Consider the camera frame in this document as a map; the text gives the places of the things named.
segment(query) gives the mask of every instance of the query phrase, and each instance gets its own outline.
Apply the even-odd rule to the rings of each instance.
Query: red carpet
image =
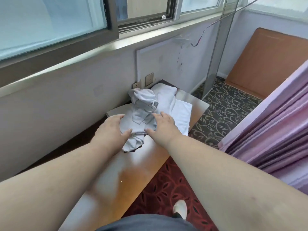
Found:
[[[123,217],[136,214],[171,216],[173,205],[179,199],[186,201],[187,221],[199,230],[218,231],[171,157],[168,158]]]

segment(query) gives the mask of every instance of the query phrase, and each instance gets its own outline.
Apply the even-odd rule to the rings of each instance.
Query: forearm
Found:
[[[305,194],[188,136],[167,150],[219,230],[306,229]]]
[[[87,144],[0,183],[0,230],[58,230],[113,152]]]

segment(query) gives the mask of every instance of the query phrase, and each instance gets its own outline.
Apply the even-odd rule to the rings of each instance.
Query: hand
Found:
[[[167,149],[168,145],[176,138],[182,136],[182,133],[174,124],[174,119],[164,112],[160,115],[153,113],[157,122],[156,131],[144,129],[147,134],[160,146]]]
[[[128,140],[133,129],[125,131],[123,134],[120,131],[120,121],[124,114],[110,116],[95,132],[91,144],[94,147],[104,149],[113,155],[121,151],[122,147]]]

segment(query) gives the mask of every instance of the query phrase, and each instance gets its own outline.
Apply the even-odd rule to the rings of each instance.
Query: white shoe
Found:
[[[173,213],[179,213],[181,217],[186,220],[187,217],[187,205],[184,200],[179,200],[173,206]]]

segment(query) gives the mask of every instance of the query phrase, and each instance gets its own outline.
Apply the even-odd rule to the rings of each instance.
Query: person's left hand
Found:
[[[94,147],[104,149],[112,154],[117,154],[128,140],[132,133],[132,129],[125,131],[123,134],[120,131],[120,121],[124,114],[110,116],[95,132],[91,144]]]

